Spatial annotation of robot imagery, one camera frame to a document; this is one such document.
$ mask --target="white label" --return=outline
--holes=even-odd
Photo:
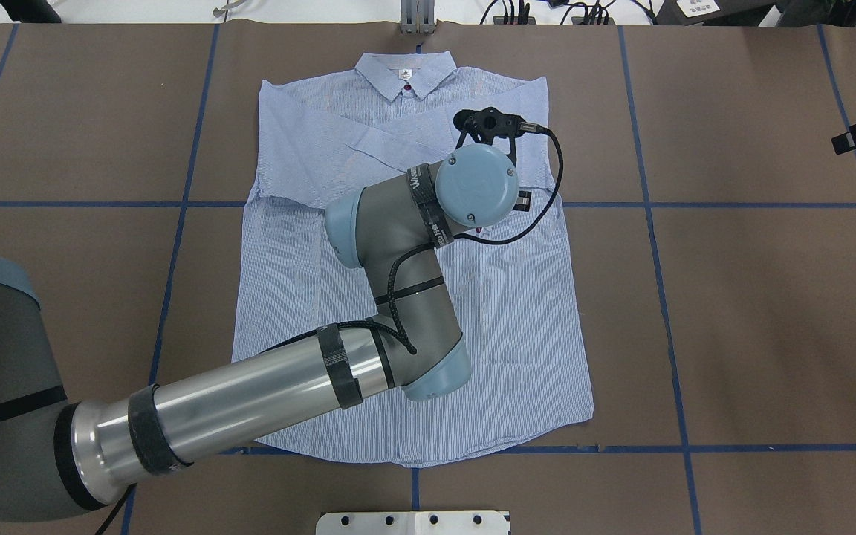
[[[719,10],[716,0],[676,0],[676,4],[679,4],[679,9],[686,17],[697,17]]]

